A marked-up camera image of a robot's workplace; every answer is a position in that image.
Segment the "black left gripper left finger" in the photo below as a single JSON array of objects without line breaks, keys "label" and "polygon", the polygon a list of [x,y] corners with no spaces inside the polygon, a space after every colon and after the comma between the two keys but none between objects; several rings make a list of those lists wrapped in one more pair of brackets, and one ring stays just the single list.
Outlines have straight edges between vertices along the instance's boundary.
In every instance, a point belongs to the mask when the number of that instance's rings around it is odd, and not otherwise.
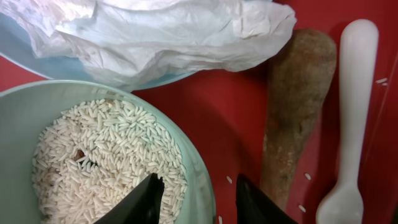
[{"label": "black left gripper left finger", "polygon": [[159,224],[164,189],[162,178],[151,173],[95,224]]}]

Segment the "green bowl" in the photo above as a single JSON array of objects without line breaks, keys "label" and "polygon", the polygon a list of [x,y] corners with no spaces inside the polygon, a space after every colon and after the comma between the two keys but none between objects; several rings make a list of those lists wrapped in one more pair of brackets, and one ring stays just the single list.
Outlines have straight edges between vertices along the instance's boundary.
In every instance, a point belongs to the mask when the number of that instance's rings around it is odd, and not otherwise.
[{"label": "green bowl", "polygon": [[75,80],[44,80],[1,92],[1,223],[40,223],[32,155],[41,131],[82,101],[117,99],[151,112],[178,144],[188,189],[176,223],[214,223],[216,204],[206,165],[185,133],[166,115],[130,93]]}]

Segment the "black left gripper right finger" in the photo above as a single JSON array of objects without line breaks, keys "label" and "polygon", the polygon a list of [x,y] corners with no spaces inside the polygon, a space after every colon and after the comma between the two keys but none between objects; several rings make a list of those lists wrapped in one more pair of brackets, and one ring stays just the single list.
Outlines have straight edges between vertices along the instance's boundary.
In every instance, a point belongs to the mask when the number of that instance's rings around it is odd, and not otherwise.
[{"label": "black left gripper right finger", "polygon": [[236,181],[237,224],[297,224],[248,177]]}]

